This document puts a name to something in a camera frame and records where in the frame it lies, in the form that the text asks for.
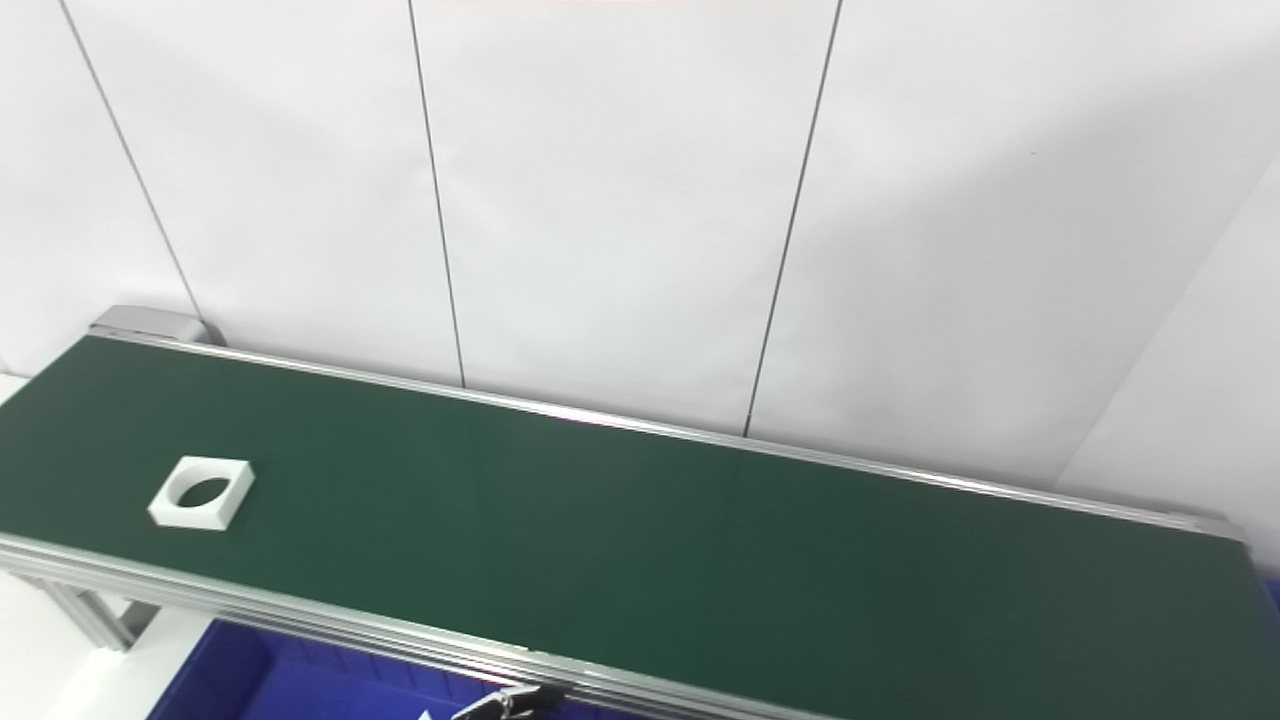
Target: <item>blue plastic crate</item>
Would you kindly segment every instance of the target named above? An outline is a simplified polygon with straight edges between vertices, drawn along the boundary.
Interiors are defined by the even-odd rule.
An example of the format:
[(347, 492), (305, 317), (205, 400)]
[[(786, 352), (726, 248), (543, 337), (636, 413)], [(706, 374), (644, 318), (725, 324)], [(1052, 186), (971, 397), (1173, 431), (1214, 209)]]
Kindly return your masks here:
[[(448, 720), (499, 685), (215, 620), (148, 720)], [(645, 720), (566, 702), (559, 720)]]
[(1263, 580), (1267, 589), (1271, 591), (1271, 600), (1276, 603), (1276, 610), (1280, 610), (1280, 579)]

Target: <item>white square block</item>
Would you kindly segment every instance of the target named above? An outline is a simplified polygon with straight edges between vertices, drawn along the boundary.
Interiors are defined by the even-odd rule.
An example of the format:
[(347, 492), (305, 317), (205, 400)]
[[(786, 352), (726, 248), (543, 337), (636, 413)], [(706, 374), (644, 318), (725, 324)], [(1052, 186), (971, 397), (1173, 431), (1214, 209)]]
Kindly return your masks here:
[[(218, 497), (193, 507), (178, 505), (188, 489), (205, 480), (218, 478), (228, 480), (227, 487)], [(160, 492), (147, 506), (147, 512), (151, 514), (151, 519), (157, 525), (225, 530), (252, 483), (253, 469), (250, 468), (247, 460), (184, 455), (169, 471), (169, 477), (160, 486)]]

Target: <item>white wall panel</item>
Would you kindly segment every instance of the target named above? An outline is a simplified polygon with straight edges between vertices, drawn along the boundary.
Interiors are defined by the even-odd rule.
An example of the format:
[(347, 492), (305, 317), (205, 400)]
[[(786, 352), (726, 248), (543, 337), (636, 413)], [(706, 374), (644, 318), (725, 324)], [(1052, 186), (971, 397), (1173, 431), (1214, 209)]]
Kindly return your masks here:
[(1280, 570), (1280, 160), (1057, 489), (1225, 514)]
[(70, 8), (230, 345), (457, 380), (403, 0)]
[(56, 3), (0, 3), (0, 357), (31, 375), (113, 304), (191, 313)]
[(1275, 3), (847, 3), (751, 434), (1051, 483), (1277, 118)]
[(741, 432), (835, 3), (415, 6), (467, 383)]

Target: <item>white floor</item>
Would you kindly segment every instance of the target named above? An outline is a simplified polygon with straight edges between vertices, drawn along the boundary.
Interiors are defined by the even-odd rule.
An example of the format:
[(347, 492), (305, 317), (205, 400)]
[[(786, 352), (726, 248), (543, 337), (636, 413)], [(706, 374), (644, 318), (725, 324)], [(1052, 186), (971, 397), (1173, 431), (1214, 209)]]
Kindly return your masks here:
[[(22, 383), (0, 375), (0, 402)], [(129, 652), (99, 650), (41, 591), (0, 571), (0, 719), (143, 720), (209, 620), (165, 609)]]

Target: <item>black clamp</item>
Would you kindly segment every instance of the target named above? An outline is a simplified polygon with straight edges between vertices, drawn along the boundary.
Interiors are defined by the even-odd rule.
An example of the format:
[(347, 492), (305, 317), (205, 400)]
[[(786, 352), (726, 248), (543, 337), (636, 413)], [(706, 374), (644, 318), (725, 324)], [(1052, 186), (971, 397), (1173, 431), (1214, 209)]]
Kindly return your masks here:
[(492, 692), (453, 714), (451, 720), (552, 720), (564, 691), (552, 685), (516, 685)]

